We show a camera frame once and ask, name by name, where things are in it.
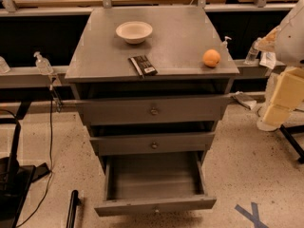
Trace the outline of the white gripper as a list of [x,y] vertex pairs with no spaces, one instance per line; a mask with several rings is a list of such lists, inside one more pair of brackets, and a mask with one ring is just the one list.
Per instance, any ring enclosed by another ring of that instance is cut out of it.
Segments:
[[257,120],[257,128],[274,131],[290,117],[291,111],[304,100],[304,69],[287,67],[282,73],[272,73],[266,86],[265,104]]

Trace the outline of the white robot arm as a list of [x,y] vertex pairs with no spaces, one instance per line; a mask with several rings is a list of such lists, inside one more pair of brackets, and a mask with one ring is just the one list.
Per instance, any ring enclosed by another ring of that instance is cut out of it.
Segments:
[[287,67],[276,77],[272,95],[256,125],[263,131],[280,128],[304,101],[304,0],[299,0],[280,24],[257,41],[259,51],[273,52]]

